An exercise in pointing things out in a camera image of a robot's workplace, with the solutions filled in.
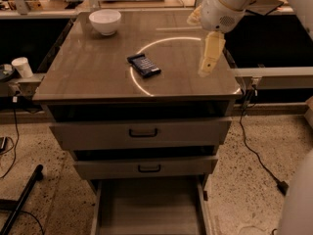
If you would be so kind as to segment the white gripper with vents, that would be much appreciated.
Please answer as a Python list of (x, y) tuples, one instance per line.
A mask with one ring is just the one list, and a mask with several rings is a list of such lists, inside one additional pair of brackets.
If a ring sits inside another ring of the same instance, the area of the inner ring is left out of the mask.
[(188, 24), (201, 24), (203, 29), (210, 31), (202, 41), (201, 77), (210, 75), (217, 65), (226, 42), (223, 33), (232, 31), (244, 15), (245, 10), (233, 9), (220, 0), (202, 0), (189, 15)]

